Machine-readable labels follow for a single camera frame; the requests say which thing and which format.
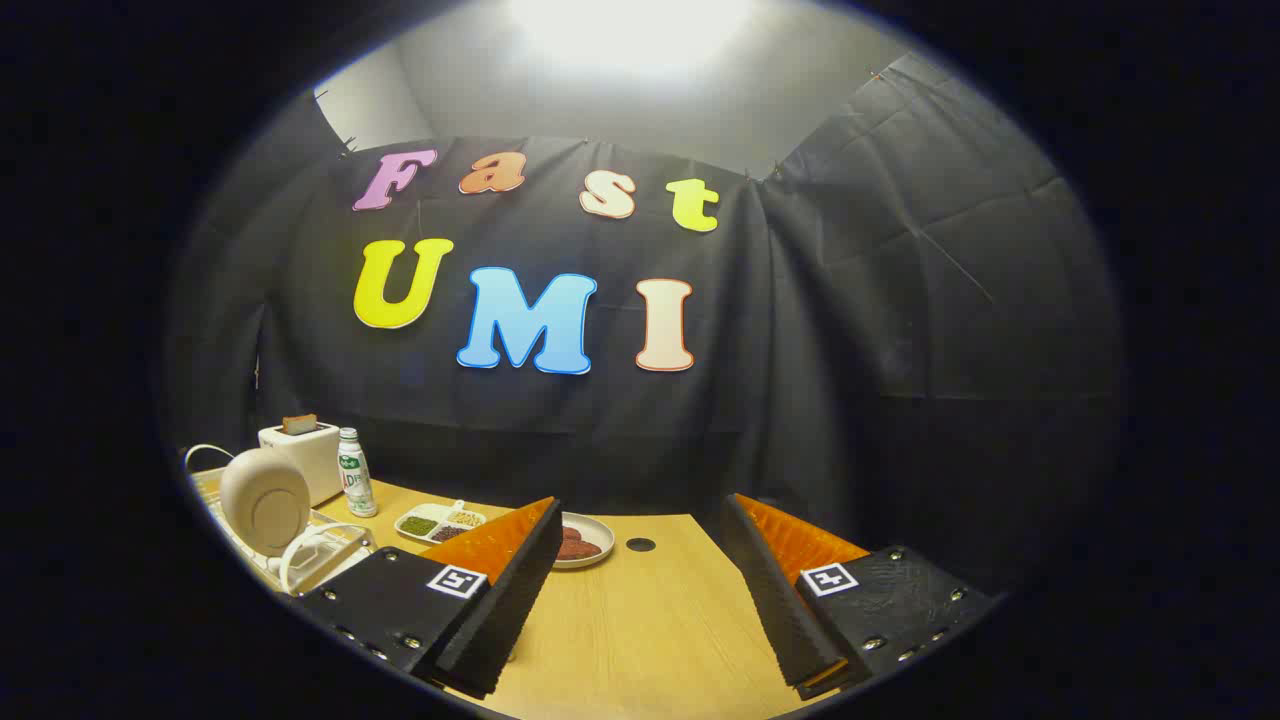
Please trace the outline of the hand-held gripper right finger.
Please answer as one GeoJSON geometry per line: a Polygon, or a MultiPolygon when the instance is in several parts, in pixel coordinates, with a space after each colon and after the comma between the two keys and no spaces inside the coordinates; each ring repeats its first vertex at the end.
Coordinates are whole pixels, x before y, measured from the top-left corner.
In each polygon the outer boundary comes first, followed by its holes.
{"type": "Polygon", "coordinates": [[[801,700],[915,664],[1000,602],[910,547],[864,550],[745,495],[724,498],[722,550],[801,700]]]}

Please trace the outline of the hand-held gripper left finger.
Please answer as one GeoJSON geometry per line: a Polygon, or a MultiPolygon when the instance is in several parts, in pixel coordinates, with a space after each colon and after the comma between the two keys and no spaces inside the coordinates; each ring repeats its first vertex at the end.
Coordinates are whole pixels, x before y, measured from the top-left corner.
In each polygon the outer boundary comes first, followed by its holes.
{"type": "Polygon", "coordinates": [[[417,680],[495,691],[562,541],[545,497],[426,551],[387,546],[296,600],[312,623],[417,680]]]}

